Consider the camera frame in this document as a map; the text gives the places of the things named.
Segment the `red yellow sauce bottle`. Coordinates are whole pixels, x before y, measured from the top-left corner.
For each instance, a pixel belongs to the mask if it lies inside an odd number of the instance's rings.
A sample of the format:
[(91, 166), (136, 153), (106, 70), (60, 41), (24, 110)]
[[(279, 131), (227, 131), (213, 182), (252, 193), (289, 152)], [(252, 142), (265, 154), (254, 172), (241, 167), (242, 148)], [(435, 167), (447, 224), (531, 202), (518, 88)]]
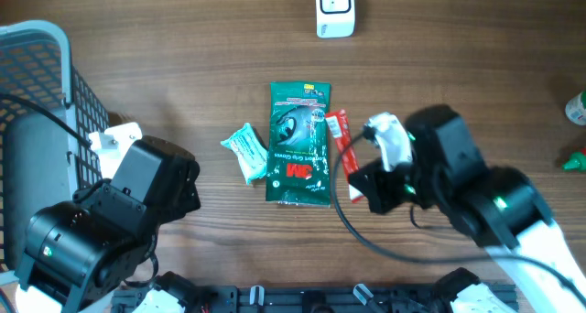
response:
[(563, 171), (584, 172), (586, 169), (585, 149), (572, 153), (567, 162), (562, 165)]

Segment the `green lid jar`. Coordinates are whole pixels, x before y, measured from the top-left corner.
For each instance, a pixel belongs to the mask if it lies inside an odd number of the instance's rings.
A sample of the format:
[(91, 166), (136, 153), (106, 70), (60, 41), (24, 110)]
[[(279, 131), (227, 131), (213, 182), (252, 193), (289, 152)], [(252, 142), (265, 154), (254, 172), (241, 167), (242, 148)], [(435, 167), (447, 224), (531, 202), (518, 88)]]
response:
[(565, 114), (568, 119), (577, 125), (586, 125), (585, 92), (568, 101), (565, 106)]

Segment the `red white toothpaste tube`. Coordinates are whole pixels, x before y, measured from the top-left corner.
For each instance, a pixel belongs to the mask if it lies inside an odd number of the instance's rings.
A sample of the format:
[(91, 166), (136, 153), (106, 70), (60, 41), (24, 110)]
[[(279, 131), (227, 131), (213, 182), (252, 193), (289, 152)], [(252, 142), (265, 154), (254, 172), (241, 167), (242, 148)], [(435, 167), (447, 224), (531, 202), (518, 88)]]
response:
[[(352, 142), (353, 139), (350, 132), (347, 113), (344, 109), (330, 112), (326, 114), (325, 120), (327, 126), (330, 129), (331, 136), (334, 139), (338, 152), (341, 153), (346, 148), (346, 146)], [(342, 166), (346, 178), (349, 178), (352, 173), (359, 170), (358, 160), (352, 148), (350, 148), (343, 155)], [(363, 193), (350, 183), (348, 184), (348, 188), (349, 197), (352, 203), (357, 203), (364, 197)]]

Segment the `green 3M gloves package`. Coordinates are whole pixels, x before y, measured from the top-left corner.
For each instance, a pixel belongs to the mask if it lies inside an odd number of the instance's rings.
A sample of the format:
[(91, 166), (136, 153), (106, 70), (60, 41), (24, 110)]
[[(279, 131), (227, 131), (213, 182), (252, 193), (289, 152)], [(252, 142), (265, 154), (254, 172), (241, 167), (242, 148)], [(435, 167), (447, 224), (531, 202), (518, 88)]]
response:
[(266, 200), (328, 207), (330, 199), (329, 83), (277, 81), (270, 84), (271, 111)]

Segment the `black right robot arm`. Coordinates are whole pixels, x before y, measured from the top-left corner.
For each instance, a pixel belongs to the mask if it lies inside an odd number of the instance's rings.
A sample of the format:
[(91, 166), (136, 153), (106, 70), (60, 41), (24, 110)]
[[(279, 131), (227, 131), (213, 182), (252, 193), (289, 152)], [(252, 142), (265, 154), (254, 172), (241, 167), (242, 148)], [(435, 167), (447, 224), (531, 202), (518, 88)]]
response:
[(537, 312), (582, 312), (585, 276), (553, 211), (533, 182), (513, 167), (490, 167), (463, 118), (433, 105), (400, 122), (369, 119), (361, 138), (381, 156), (349, 176), (369, 209), (386, 214), (412, 202), (438, 207), (451, 226), (497, 262)]

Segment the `teal wet wipes pack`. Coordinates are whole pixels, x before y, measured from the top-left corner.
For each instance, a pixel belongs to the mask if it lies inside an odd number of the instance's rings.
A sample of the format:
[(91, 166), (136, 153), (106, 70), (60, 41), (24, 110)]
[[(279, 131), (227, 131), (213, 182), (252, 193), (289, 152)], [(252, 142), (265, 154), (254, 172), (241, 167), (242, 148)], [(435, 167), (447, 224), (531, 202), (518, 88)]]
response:
[(253, 126), (245, 123), (221, 145), (230, 149), (237, 157), (245, 183), (263, 178), (267, 171), (267, 150), (260, 143)]

